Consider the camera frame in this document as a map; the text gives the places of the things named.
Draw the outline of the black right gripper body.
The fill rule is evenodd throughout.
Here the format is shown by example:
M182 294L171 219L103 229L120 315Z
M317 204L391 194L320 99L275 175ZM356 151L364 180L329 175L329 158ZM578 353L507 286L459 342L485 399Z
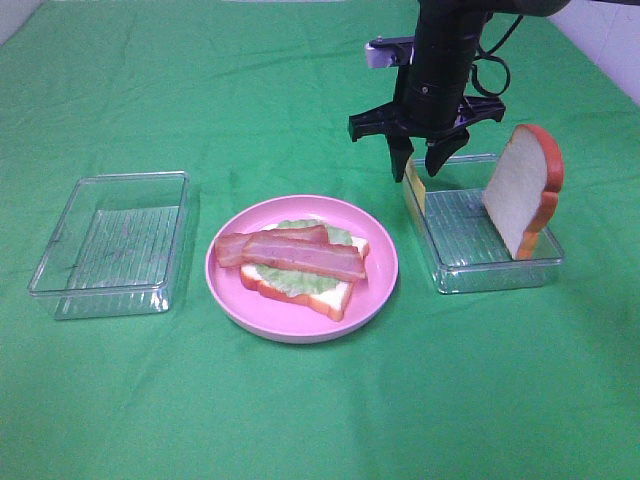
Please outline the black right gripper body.
M506 106L499 97L463 95L458 105L440 102L408 105L388 102L348 117L348 133L353 142L371 135L424 138L436 141L465 130L483 120L500 122Z

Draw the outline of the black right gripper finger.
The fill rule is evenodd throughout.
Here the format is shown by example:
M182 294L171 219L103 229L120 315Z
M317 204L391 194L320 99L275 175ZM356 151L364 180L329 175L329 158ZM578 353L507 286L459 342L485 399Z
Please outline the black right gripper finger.
M468 143L469 138L468 130L463 128L445 137L427 141L425 155L427 173L431 177L436 176L446 161Z
M414 151L413 144L409 137L388 135L387 145L393 179L395 182L401 182L404 178L406 164Z

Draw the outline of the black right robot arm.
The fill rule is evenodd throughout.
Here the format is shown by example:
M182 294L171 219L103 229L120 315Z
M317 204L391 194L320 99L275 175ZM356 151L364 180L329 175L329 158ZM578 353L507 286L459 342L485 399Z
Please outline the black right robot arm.
M506 107L499 94L479 91L467 96L477 79L474 62L491 58L480 46L493 13L547 17L565 7L563 1L423 1L412 37L381 38L369 48L386 55L398 70L390 102L348 119L351 140L382 135L387 141L395 181L404 177L413 153L413 138L427 145L429 175L469 140L468 129L483 120L502 120Z

